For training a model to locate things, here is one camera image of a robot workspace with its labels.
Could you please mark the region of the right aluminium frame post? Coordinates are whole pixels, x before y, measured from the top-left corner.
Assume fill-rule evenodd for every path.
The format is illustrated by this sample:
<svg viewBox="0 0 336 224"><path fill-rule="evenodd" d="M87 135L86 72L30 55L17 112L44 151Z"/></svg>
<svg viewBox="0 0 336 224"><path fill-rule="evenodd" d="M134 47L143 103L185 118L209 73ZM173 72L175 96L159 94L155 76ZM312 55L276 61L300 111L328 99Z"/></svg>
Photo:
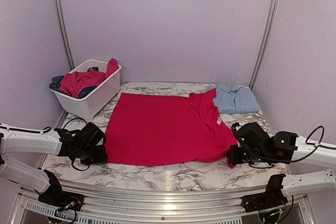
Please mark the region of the right aluminium frame post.
<svg viewBox="0 0 336 224"><path fill-rule="evenodd" d="M258 50L258 55L257 55L257 59L255 62L255 66L253 68L253 72L252 72L251 79L249 82L249 87L252 91L256 87L257 80L258 80L258 77L262 69L263 61L266 56L266 51L267 51L267 47L269 44L270 35L271 35L272 28L274 26L275 19L276 19L278 5L279 5L279 0L270 0L269 11L268 11L267 19L266 19L264 33L263 33L261 44Z"/></svg>

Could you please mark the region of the dark blue garment in bin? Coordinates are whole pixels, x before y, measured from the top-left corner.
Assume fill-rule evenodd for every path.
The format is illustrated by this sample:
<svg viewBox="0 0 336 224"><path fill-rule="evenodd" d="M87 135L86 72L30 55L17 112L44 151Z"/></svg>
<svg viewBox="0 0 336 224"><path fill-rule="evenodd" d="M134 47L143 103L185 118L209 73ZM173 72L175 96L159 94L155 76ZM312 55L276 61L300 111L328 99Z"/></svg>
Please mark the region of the dark blue garment in bin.
<svg viewBox="0 0 336 224"><path fill-rule="evenodd" d="M63 80L64 76L56 76L56 77L53 77L51 79L51 84L49 85L49 88L51 90L54 90L56 92L59 92L59 93L62 93L62 94L65 94L67 96L70 96L70 97L73 97L73 98L76 98L76 99L82 99L84 97L86 97L90 92L92 92L97 86L91 86L91 87L86 87L86 88L82 88L80 89L80 92L78 94L71 94L69 93L68 91L62 91L60 88L61 88L61 81Z"/></svg>

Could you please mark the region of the light blue button shirt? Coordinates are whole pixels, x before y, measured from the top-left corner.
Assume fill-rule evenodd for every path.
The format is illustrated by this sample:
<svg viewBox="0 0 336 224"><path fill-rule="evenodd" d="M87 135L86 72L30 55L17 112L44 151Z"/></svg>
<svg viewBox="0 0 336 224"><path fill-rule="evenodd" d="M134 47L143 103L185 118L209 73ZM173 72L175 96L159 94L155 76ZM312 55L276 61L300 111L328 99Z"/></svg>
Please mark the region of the light blue button shirt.
<svg viewBox="0 0 336 224"><path fill-rule="evenodd" d="M260 107L249 87L218 84L209 85L206 91L216 91L213 99L220 114L244 114L259 112Z"/></svg>

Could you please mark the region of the aluminium frame post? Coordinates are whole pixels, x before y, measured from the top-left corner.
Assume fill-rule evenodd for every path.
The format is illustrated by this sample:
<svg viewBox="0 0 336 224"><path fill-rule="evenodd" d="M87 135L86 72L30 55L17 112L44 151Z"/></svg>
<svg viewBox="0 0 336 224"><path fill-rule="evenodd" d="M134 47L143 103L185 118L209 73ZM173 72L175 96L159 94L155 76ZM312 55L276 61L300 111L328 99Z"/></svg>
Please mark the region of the aluminium frame post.
<svg viewBox="0 0 336 224"><path fill-rule="evenodd" d="M68 34L66 30L66 23L65 23L63 8L62 8L62 2L61 0L54 0L54 3L55 3L56 16L58 20L58 26L60 29L61 40L62 40L63 47L65 50L67 63L69 65L70 70L72 70L75 68L75 63L72 57L72 52L71 52Z"/></svg>
<svg viewBox="0 0 336 224"><path fill-rule="evenodd" d="M272 28L274 26L275 19L276 19L278 5L279 5L279 0L270 0L269 11L268 11L267 19L266 19L264 33L263 33L261 44L258 50L258 55L257 55L257 59L255 62L255 66L253 68L253 72L252 72L251 79L249 82L249 87L252 91L256 87L257 80L258 80L258 77L262 69L263 61L266 56L266 51L267 51L267 47L269 44L270 35L271 35Z"/></svg>

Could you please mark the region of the white plastic laundry bin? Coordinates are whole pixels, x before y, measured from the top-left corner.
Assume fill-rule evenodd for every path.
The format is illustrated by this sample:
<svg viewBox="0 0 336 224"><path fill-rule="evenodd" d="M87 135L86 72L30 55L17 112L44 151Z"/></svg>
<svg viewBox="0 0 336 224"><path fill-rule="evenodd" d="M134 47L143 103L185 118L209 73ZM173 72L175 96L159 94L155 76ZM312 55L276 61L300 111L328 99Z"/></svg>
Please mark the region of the white plastic laundry bin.
<svg viewBox="0 0 336 224"><path fill-rule="evenodd" d="M101 72L106 72L108 62L100 60L86 60L69 73L86 72L91 67L96 67ZM83 119L92 119L120 90L120 70L113 73L110 77L90 92L82 99L76 99L65 94L51 90L61 106L67 112Z"/></svg>

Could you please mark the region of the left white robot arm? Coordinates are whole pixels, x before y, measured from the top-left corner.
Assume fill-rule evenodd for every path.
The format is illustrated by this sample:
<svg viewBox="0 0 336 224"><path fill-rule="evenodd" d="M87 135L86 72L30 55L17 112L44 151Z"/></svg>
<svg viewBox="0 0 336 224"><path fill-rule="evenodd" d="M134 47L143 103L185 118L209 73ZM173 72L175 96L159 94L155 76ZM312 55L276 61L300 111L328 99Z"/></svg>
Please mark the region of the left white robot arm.
<svg viewBox="0 0 336 224"><path fill-rule="evenodd" d="M25 185L45 196L54 205L66 202L66 193L61 190L53 174L33 168L15 158L11 153L42 153L67 157L72 162L80 160L83 165L106 163L106 136L93 123L80 130L61 128L43 130L25 129L1 124L1 177Z"/></svg>

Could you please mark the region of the front aluminium rail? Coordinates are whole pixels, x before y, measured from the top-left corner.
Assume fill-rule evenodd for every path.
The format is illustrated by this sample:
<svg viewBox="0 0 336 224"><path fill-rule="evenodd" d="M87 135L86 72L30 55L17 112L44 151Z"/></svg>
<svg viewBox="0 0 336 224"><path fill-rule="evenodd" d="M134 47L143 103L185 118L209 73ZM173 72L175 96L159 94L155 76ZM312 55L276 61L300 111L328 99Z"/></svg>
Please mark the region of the front aluminium rail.
<svg viewBox="0 0 336 224"><path fill-rule="evenodd" d="M260 193L264 186L210 191L150 191L120 189L61 181L66 191L83 194L80 211L60 212L37 200L22 187L9 223L260 223L267 215L284 209L283 223L315 223L308 197L289 199L286 205L246 212L242 196Z"/></svg>

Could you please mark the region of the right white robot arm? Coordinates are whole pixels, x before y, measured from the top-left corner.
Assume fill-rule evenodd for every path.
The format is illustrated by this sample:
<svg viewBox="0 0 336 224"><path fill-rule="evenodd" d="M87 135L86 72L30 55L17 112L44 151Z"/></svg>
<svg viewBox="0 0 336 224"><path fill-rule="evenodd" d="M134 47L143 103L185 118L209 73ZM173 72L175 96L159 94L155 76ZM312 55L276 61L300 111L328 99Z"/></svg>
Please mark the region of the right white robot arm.
<svg viewBox="0 0 336 224"><path fill-rule="evenodd" d="M297 194L335 190L335 145L322 144L324 127L316 127L307 137L288 131L269 136L257 123L232 125L237 144L227 153L230 166L238 164L306 165L316 168L309 173L275 174L260 195L260 203L271 207L280 198Z"/></svg>

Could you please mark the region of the red t-shirt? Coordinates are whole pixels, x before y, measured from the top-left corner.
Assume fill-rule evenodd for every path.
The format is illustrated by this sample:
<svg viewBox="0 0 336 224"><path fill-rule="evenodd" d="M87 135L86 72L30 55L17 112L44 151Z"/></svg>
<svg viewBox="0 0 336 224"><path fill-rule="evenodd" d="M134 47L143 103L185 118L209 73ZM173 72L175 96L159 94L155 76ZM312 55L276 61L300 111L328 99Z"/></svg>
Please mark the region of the red t-shirt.
<svg viewBox="0 0 336 224"><path fill-rule="evenodd" d="M108 163L163 166L223 158L237 140L215 97L214 89L187 97L122 93L106 129Z"/></svg>

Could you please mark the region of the red garment in bin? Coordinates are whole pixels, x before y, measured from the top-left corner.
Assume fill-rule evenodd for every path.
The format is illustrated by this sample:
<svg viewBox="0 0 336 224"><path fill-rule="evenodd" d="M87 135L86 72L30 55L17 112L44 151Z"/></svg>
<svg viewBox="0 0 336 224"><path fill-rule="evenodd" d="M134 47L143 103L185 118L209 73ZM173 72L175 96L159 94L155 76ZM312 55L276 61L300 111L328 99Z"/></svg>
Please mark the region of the red garment in bin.
<svg viewBox="0 0 336 224"><path fill-rule="evenodd" d="M97 70L96 67L89 68L86 72L68 73L64 76L61 81L61 90L68 91L69 93L75 95L80 92L80 89L99 86L105 79L110 77L119 69L118 61L114 58L110 59L107 64L106 72L101 72Z"/></svg>

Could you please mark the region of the left aluminium frame post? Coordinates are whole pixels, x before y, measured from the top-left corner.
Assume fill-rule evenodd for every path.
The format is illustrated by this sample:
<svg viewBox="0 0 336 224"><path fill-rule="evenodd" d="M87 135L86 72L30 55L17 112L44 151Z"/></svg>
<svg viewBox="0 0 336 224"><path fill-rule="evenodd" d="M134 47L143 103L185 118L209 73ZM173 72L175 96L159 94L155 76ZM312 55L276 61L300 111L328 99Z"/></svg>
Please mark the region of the left aluminium frame post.
<svg viewBox="0 0 336 224"><path fill-rule="evenodd" d="M72 70L75 68L75 63L72 57L72 52L71 52L68 34L66 30L66 23L65 23L63 8L62 8L62 2L61 0L54 0L54 3L55 3L56 16L58 20L58 26L60 29L61 40L62 40L63 47L65 50L67 63L69 65L70 70Z"/></svg>

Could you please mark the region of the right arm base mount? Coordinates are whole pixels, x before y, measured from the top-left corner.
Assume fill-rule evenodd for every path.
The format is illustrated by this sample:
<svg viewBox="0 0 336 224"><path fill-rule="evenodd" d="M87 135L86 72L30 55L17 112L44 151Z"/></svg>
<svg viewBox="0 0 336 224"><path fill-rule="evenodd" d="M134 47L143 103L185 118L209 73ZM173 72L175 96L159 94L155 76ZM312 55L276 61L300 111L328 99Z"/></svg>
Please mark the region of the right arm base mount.
<svg viewBox="0 0 336 224"><path fill-rule="evenodd" d="M286 205L287 202L288 199L284 196L258 193L243 196L240 205L245 209L245 212L253 212Z"/></svg>

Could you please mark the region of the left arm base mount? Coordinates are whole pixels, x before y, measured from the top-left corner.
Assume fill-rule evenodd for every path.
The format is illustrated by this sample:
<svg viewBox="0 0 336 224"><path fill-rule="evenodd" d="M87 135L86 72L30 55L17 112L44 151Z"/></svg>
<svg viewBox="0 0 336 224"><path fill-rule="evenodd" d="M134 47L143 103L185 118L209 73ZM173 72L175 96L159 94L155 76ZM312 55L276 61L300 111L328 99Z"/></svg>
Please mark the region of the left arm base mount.
<svg viewBox="0 0 336 224"><path fill-rule="evenodd" d="M84 195L72 193L68 191L45 191L38 197L40 202L56 206L61 210L75 210L80 211Z"/></svg>

